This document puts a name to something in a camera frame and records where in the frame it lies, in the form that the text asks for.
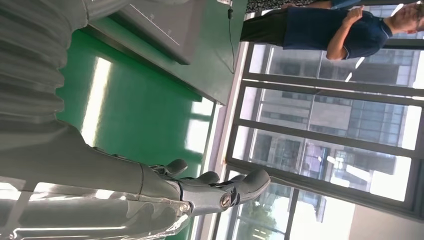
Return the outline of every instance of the tree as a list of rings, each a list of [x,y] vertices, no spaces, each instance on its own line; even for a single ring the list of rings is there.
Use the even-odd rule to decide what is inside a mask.
[[[271,216],[271,210],[257,201],[246,203],[240,216],[237,239],[258,240],[253,235],[269,239],[275,228],[276,220]]]

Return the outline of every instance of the green floor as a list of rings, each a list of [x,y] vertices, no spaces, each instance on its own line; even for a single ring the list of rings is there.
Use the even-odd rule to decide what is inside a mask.
[[[108,75],[96,70],[99,58],[110,62]],[[84,123],[96,132],[94,145],[145,164],[182,158],[189,165],[184,175],[198,174],[212,118],[210,101],[202,102],[184,86],[80,31],[72,36],[62,72],[66,81],[57,94],[65,101],[65,111],[58,117],[80,131]],[[86,112],[89,101],[97,103]],[[97,124],[84,121],[98,110]],[[189,234],[187,227],[169,239],[186,240]]]

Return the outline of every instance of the floral skirt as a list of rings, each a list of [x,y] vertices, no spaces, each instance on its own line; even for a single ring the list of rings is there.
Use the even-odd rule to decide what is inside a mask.
[[[249,0],[246,13],[255,13],[265,10],[279,9],[284,4],[295,4],[297,6],[308,5],[315,0]]]

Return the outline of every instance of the man's arm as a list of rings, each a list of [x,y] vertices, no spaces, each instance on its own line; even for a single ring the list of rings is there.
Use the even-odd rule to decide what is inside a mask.
[[[343,19],[341,27],[335,32],[327,46],[327,59],[328,60],[342,60],[348,55],[348,52],[343,47],[345,39],[348,36],[349,30],[352,25],[362,18],[362,9],[364,6],[351,10]]]

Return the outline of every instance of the person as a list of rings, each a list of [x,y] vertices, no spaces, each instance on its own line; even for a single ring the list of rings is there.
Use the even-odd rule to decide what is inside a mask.
[[[373,16],[363,8],[273,10],[246,20],[240,40],[284,49],[327,51],[329,60],[346,60],[375,54],[394,34],[424,31],[422,3],[406,4],[386,18]]]
[[[246,13],[265,10],[285,9],[287,7],[308,7],[319,9],[340,9],[354,5],[360,0],[249,0]]]

